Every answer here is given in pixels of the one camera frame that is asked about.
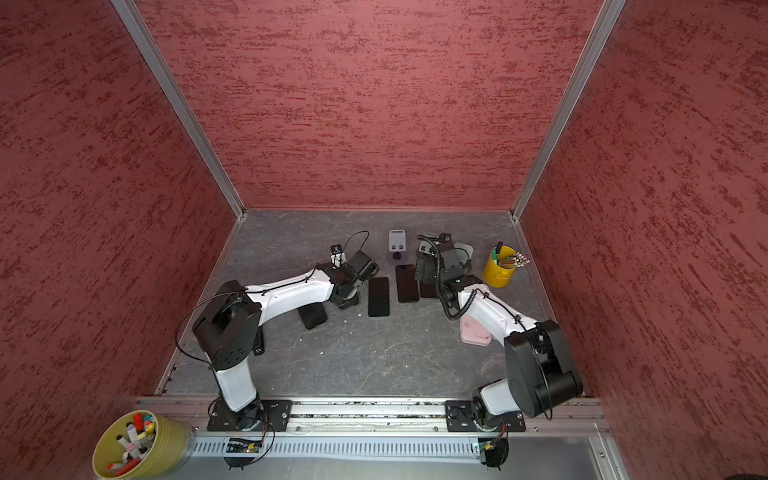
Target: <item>yellow bucket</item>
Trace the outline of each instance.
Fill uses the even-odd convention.
[[[499,259],[504,259],[515,255],[513,249],[509,247],[502,247],[502,252],[498,255]],[[515,272],[514,268],[501,268],[493,261],[493,257],[488,255],[488,262],[485,264],[485,268],[482,271],[482,277],[485,282],[490,286],[501,288],[509,283],[509,278]]]
[[[145,415],[152,415],[157,433],[149,454],[129,472],[118,477],[107,469],[107,465],[112,462],[119,463],[122,460],[125,448],[118,443],[117,436],[127,436],[125,424],[133,422],[134,415],[137,413],[140,413],[142,418]],[[193,443],[192,428],[186,423],[155,415],[148,410],[137,410],[123,415],[104,432],[96,444],[91,464],[99,478],[156,477],[184,463],[192,451]]]

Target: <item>yellow pencil cup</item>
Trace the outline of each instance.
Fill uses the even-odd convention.
[[[142,418],[147,414],[152,415],[157,433],[147,456],[136,467],[118,477],[107,470],[107,465],[121,460],[125,448],[116,438],[118,435],[127,436],[125,424],[133,422],[137,413],[140,413]],[[192,428],[186,423],[155,415],[147,410],[137,410],[123,415],[104,432],[96,444],[91,464],[99,478],[157,477],[181,466],[189,457],[193,446]]]
[[[509,247],[502,247],[502,252],[498,255],[498,258],[511,257],[512,255],[515,255],[515,253],[517,252]],[[493,257],[488,255],[488,262],[485,264],[485,268],[482,271],[482,278],[488,285],[502,288],[509,283],[509,278],[514,272],[514,268],[501,268],[495,261],[493,261]]]

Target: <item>black smartphone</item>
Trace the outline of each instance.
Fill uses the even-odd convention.
[[[422,298],[437,298],[437,288],[434,285],[419,282],[419,292]]]
[[[389,316],[389,279],[385,276],[368,280],[368,316]]]
[[[413,303],[419,301],[419,282],[416,281],[416,265],[395,265],[397,301]]]

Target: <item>red textured wall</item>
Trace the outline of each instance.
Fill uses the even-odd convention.
[[[523,217],[636,480],[768,475],[768,3],[630,0]]]
[[[3,478],[94,477],[233,215],[108,0],[0,7]]]
[[[137,0],[247,207],[505,209],[601,0]]]

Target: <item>gray table surface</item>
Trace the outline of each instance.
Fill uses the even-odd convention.
[[[339,310],[325,303],[328,320],[310,331],[297,311],[264,324],[266,352],[249,358],[253,382],[262,396],[470,396],[474,388],[505,376],[504,350],[496,341],[474,346],[459,339],[459,322],[445,318],[438,300],[397,301],[394,266],[386,262],[390,230],[407,234],[409,262],[415,263],[416,235],[451,233],[454,241],[475,248],[472,272],[482,268],[498,241],[516,247],[504,213],[410,213],[347,211],[274,211],[248,213],[227,259],[225,280],[242,285],[268,283],[300,275],[329,261],[329,248],[350,234],[370,230],[365,251],[389,278],[390,316],[368,317],[368,292],[357,306]],[[354,252],[365,235],[349,242]],[[520,312],[541,318],[541,309],[525,269],[494,293]],[[183,346],[201,355],[197,341]],[[184,357],[173,372],[168,393],[215,394],[206,365]]]

